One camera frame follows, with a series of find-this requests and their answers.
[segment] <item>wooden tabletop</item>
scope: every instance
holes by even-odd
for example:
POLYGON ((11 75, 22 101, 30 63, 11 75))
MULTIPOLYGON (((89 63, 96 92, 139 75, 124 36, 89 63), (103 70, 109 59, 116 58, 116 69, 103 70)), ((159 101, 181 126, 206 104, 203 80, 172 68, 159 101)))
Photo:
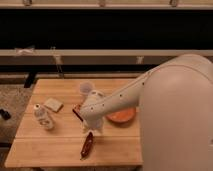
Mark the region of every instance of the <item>wooden tabletop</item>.
POLYGON ((110 94, 131 79, 38 80, 5 162, 6 167, 142 164, 138 115, 124 125, 104 119, 103 133, 94 132, 94 146, 89 158, 80 160, 87 133, 83 133, 82 123, 72 109, 83 100, 78 86, 84 81, 91 81, 96 89, 110 94), (38 124, 33 105, 43 104, 50 97, 61 101, 64 107, 58 113, 49 111, 55 128, 46 131, 38 124))

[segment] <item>white bottle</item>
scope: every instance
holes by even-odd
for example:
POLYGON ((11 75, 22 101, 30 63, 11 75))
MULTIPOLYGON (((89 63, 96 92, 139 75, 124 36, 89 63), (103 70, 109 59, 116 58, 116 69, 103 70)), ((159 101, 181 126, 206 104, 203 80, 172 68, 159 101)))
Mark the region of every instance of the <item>white bottle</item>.
POLYGON ((43 106, 41 106, 40 104, 34 105, 34 115, 38 120, 39 124, 42 125, 44 129, 53 129, 53 120, 43 106))

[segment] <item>white cup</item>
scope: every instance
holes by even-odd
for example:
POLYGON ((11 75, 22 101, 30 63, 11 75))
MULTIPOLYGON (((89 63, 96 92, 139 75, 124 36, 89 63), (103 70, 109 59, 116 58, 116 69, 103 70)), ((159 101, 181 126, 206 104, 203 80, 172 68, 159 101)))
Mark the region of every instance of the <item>white cup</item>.
POLYGON ((92 82, 86 81, 79 84, 79 92, 85 100, 88 94, 94 89, 94 84, 92 82))

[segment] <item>orange bowl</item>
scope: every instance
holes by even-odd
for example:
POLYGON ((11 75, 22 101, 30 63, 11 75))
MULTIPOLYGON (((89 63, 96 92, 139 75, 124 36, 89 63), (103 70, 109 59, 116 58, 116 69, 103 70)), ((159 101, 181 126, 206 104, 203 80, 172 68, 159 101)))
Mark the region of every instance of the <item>orange bowl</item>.
POLYGON ((106 115, 106 118, 116 123, 124 123, 134 118, 135 114, 136 108, 128 108, 106 115))

